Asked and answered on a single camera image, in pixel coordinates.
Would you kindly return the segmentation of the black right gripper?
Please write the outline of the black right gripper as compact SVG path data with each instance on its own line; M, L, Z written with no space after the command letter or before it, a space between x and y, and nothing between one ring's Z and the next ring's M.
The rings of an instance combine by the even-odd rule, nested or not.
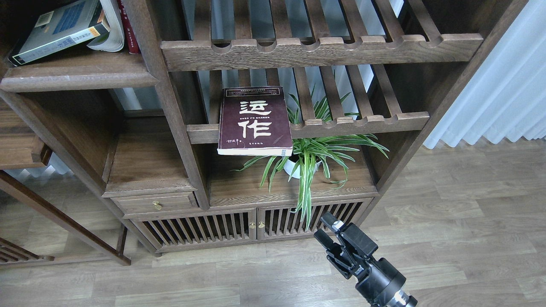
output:
M344 278L357 278L355 288L367 303L372 307L407 306L407 293L403 290L406 278L385 258L373 257L378 248L373 240L355 224L345 225L330 212L320 221L335 233L339 243L322 229L314 233L314 238L326 249L326 258Z

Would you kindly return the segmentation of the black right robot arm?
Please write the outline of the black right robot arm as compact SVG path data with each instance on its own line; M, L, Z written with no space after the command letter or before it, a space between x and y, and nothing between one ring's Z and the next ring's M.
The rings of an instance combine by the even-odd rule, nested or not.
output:
M403 290L406 278L388 260L375 260L377 244L354 223L344 224L326 212L322 223L331 229L336 243L318 229L314 237L326 249L326 258L346 279L357 278L356 290L373 307L415 307L417 299Z

